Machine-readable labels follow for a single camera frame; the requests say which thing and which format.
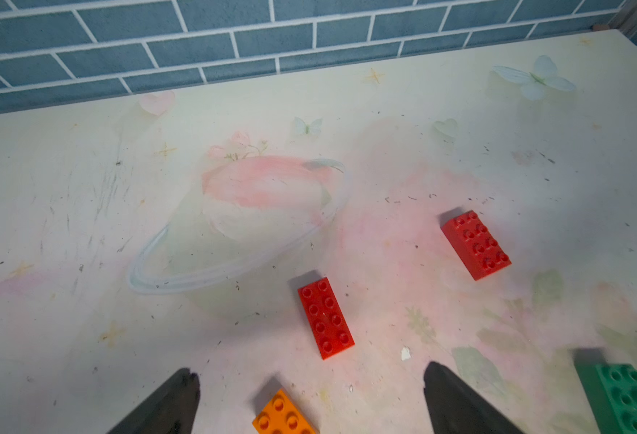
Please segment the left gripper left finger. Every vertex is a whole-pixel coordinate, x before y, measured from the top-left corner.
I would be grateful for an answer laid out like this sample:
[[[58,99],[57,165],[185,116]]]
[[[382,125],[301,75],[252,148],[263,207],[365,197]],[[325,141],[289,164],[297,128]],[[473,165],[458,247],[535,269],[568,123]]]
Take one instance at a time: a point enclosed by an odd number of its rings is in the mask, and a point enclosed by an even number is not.
[[[198,375],[181,368],[108,433],[191,433],[199,401]]]

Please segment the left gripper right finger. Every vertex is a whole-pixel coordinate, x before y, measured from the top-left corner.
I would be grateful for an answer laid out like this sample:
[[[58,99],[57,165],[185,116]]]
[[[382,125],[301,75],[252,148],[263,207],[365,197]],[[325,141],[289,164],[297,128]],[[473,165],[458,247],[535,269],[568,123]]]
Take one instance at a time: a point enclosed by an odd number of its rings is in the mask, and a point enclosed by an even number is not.
[[[523,433],[449,367],[430,362],[423,381],[423,393],[435,433]]]

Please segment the orange lego brick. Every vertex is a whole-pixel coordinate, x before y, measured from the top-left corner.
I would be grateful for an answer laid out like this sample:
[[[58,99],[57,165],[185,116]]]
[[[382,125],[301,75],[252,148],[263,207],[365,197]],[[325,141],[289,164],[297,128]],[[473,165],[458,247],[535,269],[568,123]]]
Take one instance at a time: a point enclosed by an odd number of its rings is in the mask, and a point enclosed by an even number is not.
[[[271,397],[253,421],[260,434],[316,434],[317,431],[284,389]]]

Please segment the red lego brick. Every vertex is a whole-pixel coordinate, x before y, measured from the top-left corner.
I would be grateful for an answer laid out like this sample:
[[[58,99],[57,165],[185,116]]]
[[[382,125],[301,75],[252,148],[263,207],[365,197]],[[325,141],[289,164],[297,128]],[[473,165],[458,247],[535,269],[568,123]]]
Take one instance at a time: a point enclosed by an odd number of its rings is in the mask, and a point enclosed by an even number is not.
[[[298,295],[323,360],[355,345],[327,278],[299,289]]]
[[[512,264],[473,211],[448,220],[441,229],[474,280],[486,278]]]

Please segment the green long lego brick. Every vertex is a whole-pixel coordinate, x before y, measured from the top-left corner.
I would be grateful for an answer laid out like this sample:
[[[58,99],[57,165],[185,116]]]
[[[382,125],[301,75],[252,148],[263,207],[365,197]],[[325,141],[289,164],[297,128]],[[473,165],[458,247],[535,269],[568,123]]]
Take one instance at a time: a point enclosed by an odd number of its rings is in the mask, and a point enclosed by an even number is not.
[[[577,363],[600,433],[637,434],[637,370],[626,363]]]

